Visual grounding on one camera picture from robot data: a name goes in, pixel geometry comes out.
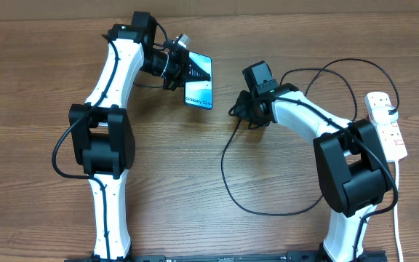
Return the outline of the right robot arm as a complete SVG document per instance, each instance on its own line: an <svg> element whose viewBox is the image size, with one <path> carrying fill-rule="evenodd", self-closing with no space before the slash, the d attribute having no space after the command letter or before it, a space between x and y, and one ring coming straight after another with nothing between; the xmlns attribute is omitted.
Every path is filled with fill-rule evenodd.
<svg viewBox="0 0 419 262"><path fill-rule="evenodd" d="M251 130L279 124L312 143L322 198L331 209L319 249L288 251L287 261L387 261L385 251L363 247L369 219L392 210L399 198L373 123L325 111L295 85L278 83L265 61L242 74L248 89L229 115L247 121Z"/></svg>

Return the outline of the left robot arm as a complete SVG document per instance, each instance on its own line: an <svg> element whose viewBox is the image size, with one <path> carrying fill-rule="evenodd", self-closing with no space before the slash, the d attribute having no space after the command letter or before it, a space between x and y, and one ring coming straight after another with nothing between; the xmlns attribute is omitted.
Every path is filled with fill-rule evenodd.
<svg viewBox="0 0 419 262"><path fill-rule="evenodd" d="M105 38L108 57L95 89L69 111L74 156L89 181L96 238L91 261L131 261L126 184L135 160L135 137L127 103L139 72L162 79L164 90L184 89L184 102L212 109L212 59L188 50L189 37L166 37L148 12L135 12L129 25L115 24Z"/></svg>

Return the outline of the Samsung Galaxy smartphone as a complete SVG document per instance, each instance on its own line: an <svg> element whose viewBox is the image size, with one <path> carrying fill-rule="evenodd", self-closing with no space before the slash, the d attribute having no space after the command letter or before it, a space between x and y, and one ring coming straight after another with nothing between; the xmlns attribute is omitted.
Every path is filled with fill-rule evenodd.
<svg viewBox="0 0 419 262"><path fill-rule="evenodd" d="M195 106L210 110L212 109L212 59L211 80L201 82L185 82L184 103L187 106Z"/></svg>

